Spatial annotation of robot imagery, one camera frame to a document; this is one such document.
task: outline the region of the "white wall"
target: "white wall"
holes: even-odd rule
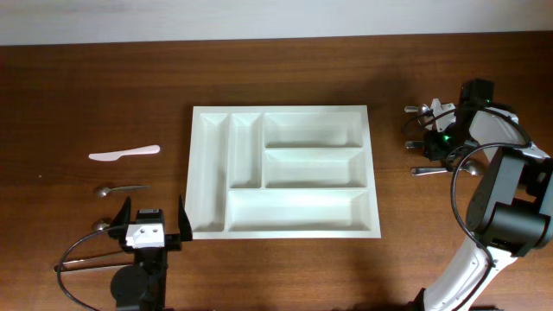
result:
[[[0,45],[552,29],[553,0],[0,0]]]

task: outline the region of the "metal spoon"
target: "metal spoon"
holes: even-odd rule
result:
[[[122,192],[122,191],[130,191],[130,190],[139,190],[139,189],[145,189],[145,188],[149,188],[149,187],[150,186],[123,186],[123,187],[114,187],[114,188],[101,187],[96,191],[96,195],[100,198],[104,198],[110,192]]]
[[[108,218],[98,219],[98,220],[94,221],[94,223],[92,224],[92,231],[96,232],[96,231],[104,230],[105,228],[110,226],[110,223],[111,223],[111,219],[108,219]],[[92,256],[92,257],[84,257],[84,258],[79,258],[79,259],[68,260],[65,263],[63,263],[63,265],[61,266],[62,267],[61,273],[75,272],[75,271],[85,271],[85,270],[102,270],[102,269],[109,269],[109,268],[122,268],[124,266],[132,264],[132,263],[115,263],[115,264],[107,264],[107,265],[100,265],[100,266],[95,266],[95,267],[76,268],[76,269],[68,269],[66,267],[67,264],[71,265],[73,263],[89,263],[91,261],[95,261],[95,260],[99,260],[99,259],[106,259],[106,258],[109,258],[109,257],[115,257],[115,256],[118,256],[118,255],[121,255],[121,254],[124,254],[124,251],[114,251],[114,252],[103,254],[103,255],[97,255],[97,256]],[[58,272],[58,269],[59,269],[59,267],[56,264],[54,266],[54,272]]]
[[[109,227],[111,223],[111,219],[104,218],[104,219],[98,219],[94,221],[92,224],[92,232],[104,230],[105,228]]]
[[[461,170],[469,173],[472,176],[480,176],[484,174],[486,168],[482,163],[476,160],[467,160],[465,164],[461,166]],[[447,168],[411,168],[411,174],[413,176],[422,176],[446,172],[448,172]]]

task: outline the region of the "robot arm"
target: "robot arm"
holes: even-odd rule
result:
[[[108,232],[119,240],[123,251],[134,254],[134,264],[120,269],[111,280],[111,295],[117,311],[163,311],[167,279],[167,253],[180,251],[181,242],[192,241],[192,229],[184,212],[182,197],[179,202],[179,229],[181,233],[165,234],[165,219],[160,209],[137,212],[137,220],[130,222],[130,198],[111,223],[122,226],[121,231]]]
[[[491,103],[492,95],[491,82],[474,80],[463,86],[459,106]],[[483,108],[507,116],[515,123],[518,121],[506,106]],[[425,150],[424,154],[431,160],[445,160],[446,156],[451,155],[463,156],[462,152],[455,154],[454,151],[464,148],[466,152],[486,143],[522,144],[524,141],[522,135],[503,118],[475,109],[457,111],[456,120],[449,123],[447,129],[442,129],[444,134],[439,132],[437,126],[430,129],[433,130],[425,134],[424,146],[425,149],[433,149]],[[436,138],[443,135],[451,137],[451,143],[436,144]],[[553,164],[549,156],[533,144],[528,149],[490,148],[485,152],[491,161],[490,167],[467,209],[467,228],[491,252],[495,266],[473,292],[485,275],[488,257],[473,240],[466,237],[443,275],[428,289],[422,289],[411,303],[411,308],[415,310],[469,310],[486,285],[504,267],[531,249],[544,247],[553,236],[553,226],[550,225],[553,216],[553,183],[550,183]],[[515,192],[521,187],[535,197],[534,201],[515,198]]]

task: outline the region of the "tray compartment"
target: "tray compartment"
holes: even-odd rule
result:
[[[267,188],[366,187],[361,149],[268,149]]]
[[[189,215],[195,232],[222,232],[225,226],[228,124],[226,113],[200,115],[200,140],[196,143],[202,158],[196,169],[202,187],[194,204],[201,208]]]
[[[362,147],[358,112],[267,113],[265,147]]]
[[[245,190],[228,196],[229,232],[366,231],[365,190]]]
[[[234,113],[231,116],[229,187],[261,187],[261,114]]]

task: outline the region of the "white plastic knife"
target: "white plastic knife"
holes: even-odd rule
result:
[[[151,145],[141,148],[128,149],[122,151],[105,152],[101,154],[90,154],[89,159],[96,161],[116,161],[121,156],[136,156],[136,155],[154,155],[159,152],[161,148],[158,145]]]

